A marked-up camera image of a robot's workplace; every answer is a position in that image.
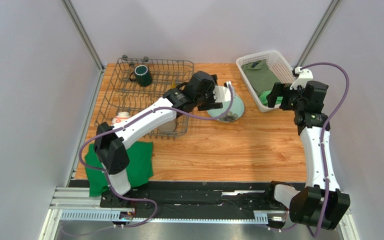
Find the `light blue flower plate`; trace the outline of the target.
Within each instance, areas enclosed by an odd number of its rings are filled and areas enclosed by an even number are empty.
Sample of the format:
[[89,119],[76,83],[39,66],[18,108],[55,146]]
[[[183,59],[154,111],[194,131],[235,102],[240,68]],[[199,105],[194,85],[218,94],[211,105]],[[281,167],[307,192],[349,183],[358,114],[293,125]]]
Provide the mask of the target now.
[[[211,117],[220,116],[223,112],[225,112],[227,110],[227,108],[230,105],[230,101],[222,102],[222,104],[223,104],[223,108],[207,110],[207,113]],[[243,104],[234,104],[234,102],[233,102],[228,113],[226,115],[218,118],[217,121],[222,122],[222,123],[231,123],[231,122],[234,122],[234,121],[238,120],[239,118],[241,118],[242,115],[244,114],[244,112],[245,112],[245,104],[244,103]]]

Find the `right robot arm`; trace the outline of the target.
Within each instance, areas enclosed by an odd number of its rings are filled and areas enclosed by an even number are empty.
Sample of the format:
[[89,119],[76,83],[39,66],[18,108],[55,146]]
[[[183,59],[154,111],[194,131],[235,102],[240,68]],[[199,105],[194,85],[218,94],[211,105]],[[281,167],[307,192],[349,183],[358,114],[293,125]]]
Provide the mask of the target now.
[[285,206],[290,220],[308,227],[334,230],[348,210],[350,196],[341,192],[330,156],[330,124],[322,112],[328,86],[309,81],[291,88],[277,82],[266,97],[270,108],[282,97],[280,109],[294,112],[294,124],[302,142],[306,162],[306,182],[302,190],[291,184],[272,181],[267,188],[271,208]]

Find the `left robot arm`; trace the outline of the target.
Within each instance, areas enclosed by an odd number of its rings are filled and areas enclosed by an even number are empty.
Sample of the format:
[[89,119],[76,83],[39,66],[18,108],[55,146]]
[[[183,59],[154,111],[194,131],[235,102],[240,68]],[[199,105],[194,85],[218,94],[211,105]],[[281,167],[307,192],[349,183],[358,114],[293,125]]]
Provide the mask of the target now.
[[104,122],[97,127],[93,150],[113,193],[123,196],[132,188],[127,174],[130,163],[127,150],[159,126],[181,116],[191,117],[194,109],[221,109],[223,102],[216,96],[217,85],[217,75],[197,71],[189,81],[169,89],[134,116],[114,125]]

